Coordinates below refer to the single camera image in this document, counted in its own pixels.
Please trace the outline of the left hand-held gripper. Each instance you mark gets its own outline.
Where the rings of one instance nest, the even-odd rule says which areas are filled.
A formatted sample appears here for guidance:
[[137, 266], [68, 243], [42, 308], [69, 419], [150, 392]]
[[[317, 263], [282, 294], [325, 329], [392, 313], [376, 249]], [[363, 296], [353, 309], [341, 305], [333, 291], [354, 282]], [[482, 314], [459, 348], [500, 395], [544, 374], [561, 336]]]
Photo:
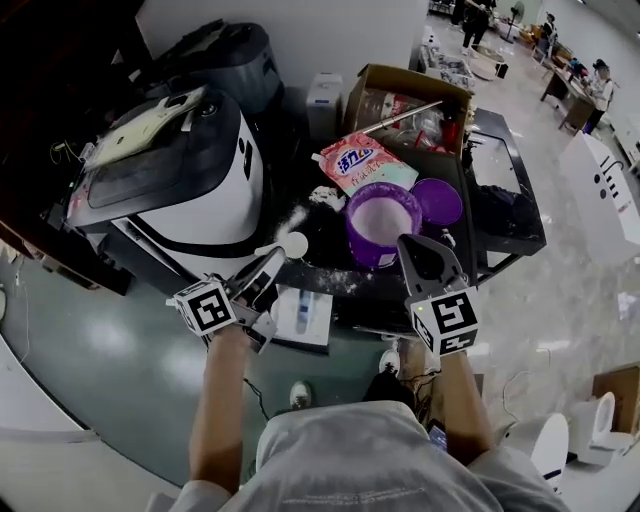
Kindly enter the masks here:
[[191, 332], [208, 340], [230, 325], [239, 326], [261, 353], [276, 334], [276, 322], [255, 301], [271, 286], [287, 257], [283, 248], [273, 248], [256, 257], [232, 278], [231, 284], [210, 278], [199, 281], [166, 300], [182, 316]]

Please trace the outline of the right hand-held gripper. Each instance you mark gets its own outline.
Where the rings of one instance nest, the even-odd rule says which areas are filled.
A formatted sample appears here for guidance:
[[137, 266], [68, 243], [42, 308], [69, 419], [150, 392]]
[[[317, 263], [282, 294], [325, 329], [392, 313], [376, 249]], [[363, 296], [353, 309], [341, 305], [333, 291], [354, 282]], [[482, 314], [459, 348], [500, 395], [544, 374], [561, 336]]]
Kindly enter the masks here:
[[477, 288], [469, 286], [455, 253], [422, 235], [397, 241], [410, 324], [434, 357], [473, 346], [480, 325]]

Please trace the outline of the white plastic spoon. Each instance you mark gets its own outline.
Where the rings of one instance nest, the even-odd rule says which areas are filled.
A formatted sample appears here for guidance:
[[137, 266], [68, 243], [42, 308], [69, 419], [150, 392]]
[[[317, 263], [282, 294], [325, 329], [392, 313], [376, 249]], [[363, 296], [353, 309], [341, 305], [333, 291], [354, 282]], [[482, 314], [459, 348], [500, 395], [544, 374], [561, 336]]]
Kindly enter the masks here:
[[276, 247], [282, 248], [289, 259], [301, 259], [306, 254], [309, 243], [303, 233], [292, 231], [281, 236], [274, 243], [256, 248], [254, 255], [264, 256]]

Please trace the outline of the purple plastic bucket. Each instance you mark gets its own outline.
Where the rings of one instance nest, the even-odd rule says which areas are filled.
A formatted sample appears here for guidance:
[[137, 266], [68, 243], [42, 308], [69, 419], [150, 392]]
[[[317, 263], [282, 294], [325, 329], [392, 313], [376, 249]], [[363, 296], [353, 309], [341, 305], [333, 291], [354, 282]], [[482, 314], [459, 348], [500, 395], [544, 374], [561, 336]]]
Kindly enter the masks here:
[[397, 241], [395, 245], [380, 246], [369, 242], [360, 236], [351, 224], [351, 217], [355, 209], [364, 201], [374, 197], [388, 197], [401, 203], [412, 218], [412, 231], [408, 234], [418, 234], [422, 227], [422, 209], [414, 195], [399, 186], [390, 183], [371, 183], [360, 188], [346, 205], [346, 229], [349, 249], [354, 259], [369, 269], [389, 267], [398, 257]]

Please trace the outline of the white powder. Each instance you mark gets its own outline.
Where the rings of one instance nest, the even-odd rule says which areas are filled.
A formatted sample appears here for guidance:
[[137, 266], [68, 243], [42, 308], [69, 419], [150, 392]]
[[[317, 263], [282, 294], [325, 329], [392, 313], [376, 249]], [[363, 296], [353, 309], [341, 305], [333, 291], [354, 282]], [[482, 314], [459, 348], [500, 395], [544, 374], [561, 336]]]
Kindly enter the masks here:
[[412, 218], [398, 201], [374, 197], [360, 204], [351, 217], [355, 231], [380, 246], [396, 244], [397, 238], [412, 231]]

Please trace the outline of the person's right forearm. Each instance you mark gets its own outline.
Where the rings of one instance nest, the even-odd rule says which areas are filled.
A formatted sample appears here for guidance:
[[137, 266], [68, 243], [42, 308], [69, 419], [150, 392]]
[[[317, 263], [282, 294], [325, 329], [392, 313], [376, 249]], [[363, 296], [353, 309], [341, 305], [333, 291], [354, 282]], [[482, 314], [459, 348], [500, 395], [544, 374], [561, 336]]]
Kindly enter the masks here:
[[464, 466], [496, 446], [489, 415], [465, 351], [441, 359], [447, 451]]

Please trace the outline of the black work table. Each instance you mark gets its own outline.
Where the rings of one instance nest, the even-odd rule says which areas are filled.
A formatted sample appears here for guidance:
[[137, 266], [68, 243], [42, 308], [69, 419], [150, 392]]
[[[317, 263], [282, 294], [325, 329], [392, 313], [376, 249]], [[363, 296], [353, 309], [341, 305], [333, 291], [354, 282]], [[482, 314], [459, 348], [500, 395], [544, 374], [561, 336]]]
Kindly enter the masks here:
[[[335, 184], [312, 160], [318, 143], [303, 142], [287, 162], [271, 171], [273, 195], [267, 241], [289, 231], [303, 233], [309, 243], [303, 258], [285, 264], [276, 282], [333, 297], [332, 320], [344, 328], [408, 334], [410, 320], [404, 301], [408, 297], [401, 265], [370, 270], [354, 259], [348, 246], [345, 210], [339, 212], [310, 200], [319, 186]], [[421, 179], [437, 178], [452, 185], [463, 201], [463, 214], [449, 233], [454, 253], [469, 284], [478, 284], [476, 243], [463, 169], [451, 154], [400, 148], [393, 152]]]

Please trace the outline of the white and black appliance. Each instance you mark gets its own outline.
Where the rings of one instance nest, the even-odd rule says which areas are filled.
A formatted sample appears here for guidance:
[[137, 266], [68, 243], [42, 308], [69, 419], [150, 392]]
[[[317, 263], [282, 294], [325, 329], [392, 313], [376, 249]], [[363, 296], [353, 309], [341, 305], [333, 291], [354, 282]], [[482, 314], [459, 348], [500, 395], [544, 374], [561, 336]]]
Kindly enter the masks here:
[[[66, 225], [98, 255], [164, 293], [233, 275], [265, 232], [270, 185], [259, 147], [236, 101], [204, 87], [146, 150], [92, 169], [85, 162], [67, 205]], [[97, 144], [159, 99], [123, 114]]]

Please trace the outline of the black washer with glass lid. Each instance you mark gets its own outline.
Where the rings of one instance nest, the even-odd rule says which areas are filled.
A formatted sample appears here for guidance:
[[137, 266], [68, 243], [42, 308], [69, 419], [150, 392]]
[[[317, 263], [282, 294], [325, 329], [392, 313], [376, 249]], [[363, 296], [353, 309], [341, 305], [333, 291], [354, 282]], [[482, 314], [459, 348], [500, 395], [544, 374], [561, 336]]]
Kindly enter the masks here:
[[504, 117], [475, 110], [462, 150], [483, 284], [546, 246], [540, 210], [522, 155]]

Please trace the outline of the black phone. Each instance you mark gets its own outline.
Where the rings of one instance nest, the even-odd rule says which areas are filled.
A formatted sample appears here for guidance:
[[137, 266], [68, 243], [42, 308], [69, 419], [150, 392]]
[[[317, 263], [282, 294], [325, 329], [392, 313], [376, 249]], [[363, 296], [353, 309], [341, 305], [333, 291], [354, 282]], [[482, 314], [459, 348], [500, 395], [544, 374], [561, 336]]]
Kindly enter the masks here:
[[436, 419], [431, 419], [427, 425], [430, 441], [439, 449], [447, 451], [447, 435], [444, 425]]

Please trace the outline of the paper sheets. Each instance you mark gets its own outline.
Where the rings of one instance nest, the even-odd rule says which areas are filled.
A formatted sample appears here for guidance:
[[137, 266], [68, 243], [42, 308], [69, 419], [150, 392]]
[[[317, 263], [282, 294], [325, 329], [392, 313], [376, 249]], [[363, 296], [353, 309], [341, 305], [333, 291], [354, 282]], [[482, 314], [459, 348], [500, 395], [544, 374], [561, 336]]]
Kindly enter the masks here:
[[146, 150], [166, 125], [194, 109], [203, 99], [205, 92], [206, 88], [201, 86], [141, 105], [142, 110], [138, 114], [99, 139], [85, 167], [101, 167]]

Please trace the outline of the open cardboard box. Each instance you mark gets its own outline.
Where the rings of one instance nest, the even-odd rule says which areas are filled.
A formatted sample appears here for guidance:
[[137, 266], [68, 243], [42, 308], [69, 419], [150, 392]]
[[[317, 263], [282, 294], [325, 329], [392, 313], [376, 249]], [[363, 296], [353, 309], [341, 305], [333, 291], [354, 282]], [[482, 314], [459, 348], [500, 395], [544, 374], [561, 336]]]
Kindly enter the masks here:
[[408, 69], [381, 64], [367, 64], [359, 73], [357, 81], [348, 95], [341, 132], [347, 134], [374, 123], [365, 122], [365, 92], [373, 90], [384, 95], [393, 93], [402, 99], [433, 103], [442, 100], [441, 106], [450, 106], [451, 122], [455, 130], [450, 151], [460, 156], [463, 146], [465, 124], [471, 102], [471, 94], [463, 88], [446, 81]]

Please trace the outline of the person's grey shirt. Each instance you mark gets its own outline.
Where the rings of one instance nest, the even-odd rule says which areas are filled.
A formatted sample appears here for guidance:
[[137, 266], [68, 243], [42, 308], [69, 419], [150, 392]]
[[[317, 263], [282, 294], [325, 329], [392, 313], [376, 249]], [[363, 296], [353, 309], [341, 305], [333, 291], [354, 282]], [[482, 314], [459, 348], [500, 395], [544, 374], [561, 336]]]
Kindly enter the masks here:
[[570, 512], [523, 453], [494, 448], [464, 466], [410, 409], [379, 401], [270, 420], [255, 475], [236, 493], [203, 480], [145, 512]]

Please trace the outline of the white toilet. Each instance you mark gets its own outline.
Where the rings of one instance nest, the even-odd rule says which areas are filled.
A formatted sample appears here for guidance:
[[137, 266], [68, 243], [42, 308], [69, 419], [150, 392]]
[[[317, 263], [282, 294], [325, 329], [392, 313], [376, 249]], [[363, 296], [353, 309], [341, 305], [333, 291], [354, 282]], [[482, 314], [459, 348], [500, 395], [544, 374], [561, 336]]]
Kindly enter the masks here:
[[600, 398], [575, 403], [569, 409], [568, 451], [579, 462], [605, 467], [632, 446], [631, 434], [613, 431], [615, 405], [614, 394], [606, 392]]
[[569, 446], [569, 427], [563, 414], [513, 423], [504, 432], [500, 445], [524, 453], [558, 493]]

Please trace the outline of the wooden desk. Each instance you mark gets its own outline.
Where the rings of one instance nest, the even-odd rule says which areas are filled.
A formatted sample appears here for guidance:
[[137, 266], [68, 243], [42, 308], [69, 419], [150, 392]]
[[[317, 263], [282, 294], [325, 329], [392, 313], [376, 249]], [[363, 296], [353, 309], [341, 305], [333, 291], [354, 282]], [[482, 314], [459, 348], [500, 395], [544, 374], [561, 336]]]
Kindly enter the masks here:
[[550, 79], [540, 101], [544, 102], [550, 96], [557, 100], [558, 107], [564, 108], [560, 130], [573, 128], [575, 133], [583, 130], [595, 110], [594, 100], [584, 91], [578, 80], [569, 80], [559, 68], [552, 67], [549, 73]]

